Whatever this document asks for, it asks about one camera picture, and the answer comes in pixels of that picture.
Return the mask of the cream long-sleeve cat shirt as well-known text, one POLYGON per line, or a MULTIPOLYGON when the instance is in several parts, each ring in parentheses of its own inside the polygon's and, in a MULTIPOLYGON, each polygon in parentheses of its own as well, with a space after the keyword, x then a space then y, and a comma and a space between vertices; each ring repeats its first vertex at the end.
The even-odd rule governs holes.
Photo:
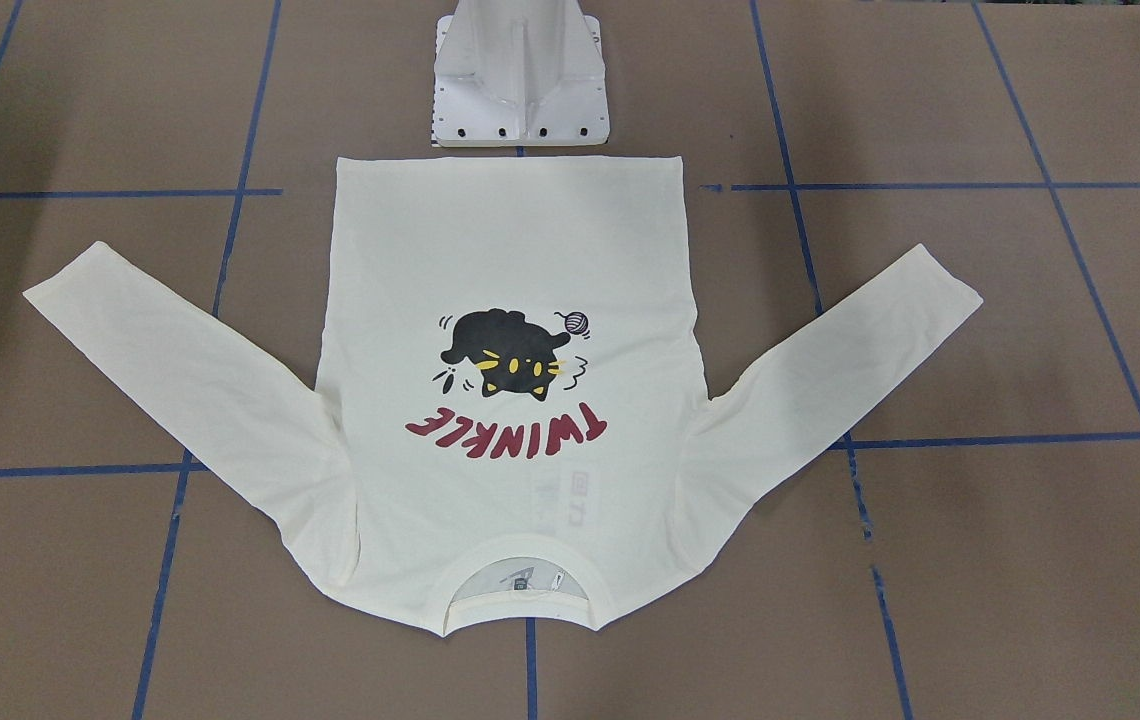
POLYGON ((678 158, 337 159, 317 381, 96 242, 25 298, 278 529, 432 635, 694 579, 982 296, 913 247, 710 396, 678 158))

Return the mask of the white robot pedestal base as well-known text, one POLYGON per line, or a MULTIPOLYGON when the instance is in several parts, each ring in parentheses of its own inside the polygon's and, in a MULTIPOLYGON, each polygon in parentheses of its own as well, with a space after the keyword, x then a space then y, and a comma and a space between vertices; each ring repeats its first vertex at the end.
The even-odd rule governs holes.
POLYGON ((461 1, 435 23, 430 141, 464 147, 606 144, 598 19, 578 1, 461 1))

